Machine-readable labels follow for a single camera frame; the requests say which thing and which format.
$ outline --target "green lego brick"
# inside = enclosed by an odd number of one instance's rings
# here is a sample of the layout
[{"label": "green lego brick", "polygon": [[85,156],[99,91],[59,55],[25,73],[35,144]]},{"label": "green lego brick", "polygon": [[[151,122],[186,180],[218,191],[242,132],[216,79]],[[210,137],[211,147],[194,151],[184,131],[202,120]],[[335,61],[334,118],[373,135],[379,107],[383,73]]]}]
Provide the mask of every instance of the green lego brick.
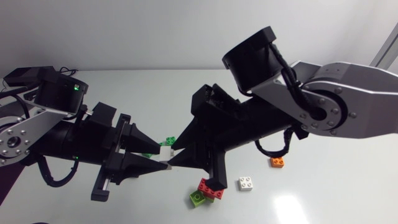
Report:
[{"label": "green lego brick", "polygon": [[174,136],[166,138],[166,146],[172,146],[174,142],[175,142]]},{"label": "green lego brick", "polygon": [[145,156],[146,158],[150,158],[153,154],[151,153],[142,153],[143,156]]},{"label": "green lego brick", "polygon": [[191,201],[195,208],[203,203],[205,203],[206,198],[203,196],[203,194],[197,190],[194,193],[190,194],[189,197],[191,198]]},{"label": "green lego brick", "polygon": [[209,197],[206,197],[206,196],[205,196],[205,198],[206,198],[207,200],[209,200],[211,203],[214,202],[214,199],[213,199],[213,198],[209,198]]}]

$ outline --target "black cable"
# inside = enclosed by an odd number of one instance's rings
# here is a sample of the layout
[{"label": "black cable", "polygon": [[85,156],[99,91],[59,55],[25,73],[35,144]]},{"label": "black cable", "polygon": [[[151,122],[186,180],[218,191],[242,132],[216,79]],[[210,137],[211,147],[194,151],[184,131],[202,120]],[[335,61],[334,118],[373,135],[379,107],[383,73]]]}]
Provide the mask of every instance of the black cable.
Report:
[{"label": "black cable", "polygon": [[14,97],[18,101],[18,103],[21,105],[21,107],[25,113],[25,118],[26,119],[30,118],[29,110],[27,109],[25,101],[23,99],[21,99],[21,97],[19,97],[18,95],[13,95],[12,97]]},{"label": "black cable", "polygon": [[299,107],[301,107],[301,109],[307,111],[311,117],[315,119],[322,119],[322,116],[318,114],[316,106],[308,99],[308,97],[299,87],[301,83],[297,81],[294,69],[287,64],[274,44],[270,43],[269,48],[272,50],[272,53],[274,53],[277,61],[283,67],[280,72],[282,73],[282,77],[286,82],[287,89],[292,95],[293,100],[296,102],[296,104],[298,104]]},{"label": "black cable", "polygon": [[15,89],[15,90],[0,92],[0,99],[3,99],[7,96],[13,96],[13,95],[17,95],[17,94],[32,90],[32,89],[38,87],[39,85],[40,85],[40,82],[35,82],[35,83],[31,83],[27,86],[24,86],[24,87]]},{"label": "black cable", "polygon": [[254,94],[253,93],[245,93],[243,92],[239,87],[238,87],[239,92],[241,92],[242,95],[248,96],[248,97],[253,97]]},{"label": "black cable", "polygon": [[285,141],[285,146],[282,150],[279,151],[267,151],[263,149],[260,145],[259,140],[255,140],[254,143],[257,146],[257,149],[263,153],[264,155],[271,157],[271,158],[278,158],[278,157],[283,157],[289,152],[289,147],[290,147],[290,140],[292,139],[293,135],[293,128],[288,128],[284,131],[284,141]]},{"label": "black cable", "polygon": [[37,154],[35,155],[35,158],[37,164],[39,165],[40,173],[42,174],[45,183],[51,187],[61,187],[67,184],[75,175],[77,167],[79,165],[79,161],[75,160],[73,167],[70,168],[71,169],[70,173],[64,179],[54,180],[54,178],[51,176],[49,165],[47,164],[47,160],[45,159],[45,157]]},{"label": "black cable", "polygon": [[64,121],[70,121],[70,120],[73,120],[73,119],[75,119],[75,118],[77,117],[77,115],[78,115],[78,114],[75,114],[75,115],[73,115],[73,116],[70,116],[70,117],[67,117],[67,118],[63,118],[63,120],[64,120]]},{"label": "black cable", "polygon": [[3,90],[5,90],[7,87],[5,86],[5,84],[4,84],[4,79],[2,80],[2,86],[3,86],[3,89],[0,91],[0,93],[2,93],[3,92]]},{"label": "black cable", "polygon": [[67,68],[67,67],[61,67],[60,70],[59,70],[59,72],[60,72],[60,73],[70,72],[69,75],[67,75],[67,76],[70,77],[70,76],[76,74],[76,72],[78,72],[78,70],[77,70],[77,69],[69,69],[69,68]]}]

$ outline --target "white table surface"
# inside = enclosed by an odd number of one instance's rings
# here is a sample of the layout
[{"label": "white table surface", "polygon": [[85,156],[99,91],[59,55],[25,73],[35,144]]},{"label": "white table surface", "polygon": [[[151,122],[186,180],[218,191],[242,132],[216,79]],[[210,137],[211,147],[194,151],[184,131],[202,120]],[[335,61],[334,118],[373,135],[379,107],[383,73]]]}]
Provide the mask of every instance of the white table surface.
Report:
[{"label": "white table surface", "polygon": [[[227,70],[78,72],[89,84],[85,104],[101,101],[132,116],[156,141],[178,136],[192,120],[191,97],[204,84],[238,93]],[[282,133],[266,137],[270,150]],[[0,207],[0,223],[398,223],[398,138],[338,139],[310,135],[291,143],[285,167],[271,168],[250,143],[226,154],[228,189],[223,199],[193,208],[189,194],[203,170],[173,167],[111,184],[109,200],[92,202],[99,166],[80,164],[72,181],[54,189],[37,165],[26,167]],[[49,159],[55,179],[71,161]],[[237,179],[251,176],[254,189],[240,192]]]}]

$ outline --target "metal pin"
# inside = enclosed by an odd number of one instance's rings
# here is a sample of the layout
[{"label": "metal pin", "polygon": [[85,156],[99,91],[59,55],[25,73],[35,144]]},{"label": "metal pin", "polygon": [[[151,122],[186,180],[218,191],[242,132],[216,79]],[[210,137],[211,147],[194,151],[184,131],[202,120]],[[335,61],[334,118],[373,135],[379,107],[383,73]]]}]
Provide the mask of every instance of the metal pin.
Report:
[{"label": "metal pin", "polygon": [[333,109],[331,109],[331,112],[333,113],[333,114],[338,114],[338,109],[337,108],[333,108]]},{"label": "metal pin", "polygon": [[356,118],[356,113],[355,112],[351,112],[348,116],[350,118]]},{"label": "metal pin", "polygon": [[326,102],[326,100],[323,99],[323,98],[320,98],[320,99],[318,100],[318,103],[321,104],[321,105],[324,104],[325,102]]},{"label": "metal pin", "polygon": [[342,93],[342,92],[343,92],[343,89],[342,89],[342,88],[340,88],[340,87],[335,88],[335,93],[336,93],[336,94],[340,94],[340,93]]}]

